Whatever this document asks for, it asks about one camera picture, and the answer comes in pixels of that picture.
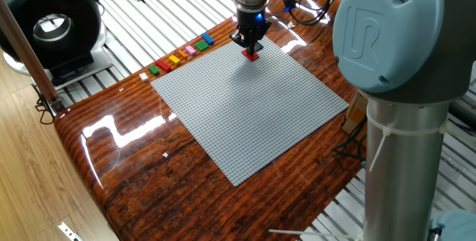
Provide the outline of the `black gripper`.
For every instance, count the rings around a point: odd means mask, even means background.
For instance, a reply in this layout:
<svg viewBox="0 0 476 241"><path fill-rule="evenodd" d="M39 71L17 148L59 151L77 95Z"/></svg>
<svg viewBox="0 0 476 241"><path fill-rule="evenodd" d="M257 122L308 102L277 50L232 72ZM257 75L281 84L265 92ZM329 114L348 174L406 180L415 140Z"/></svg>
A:
<svg viewBox="0 0 476 241"><path fill-rule="evenodd" d="M271 22L267 20L264 10L255 12L238 10L237 24L238 29L230 34L231 40L246 48L249 55L253 55L257 41L265 36L271 27Z"/></svg>

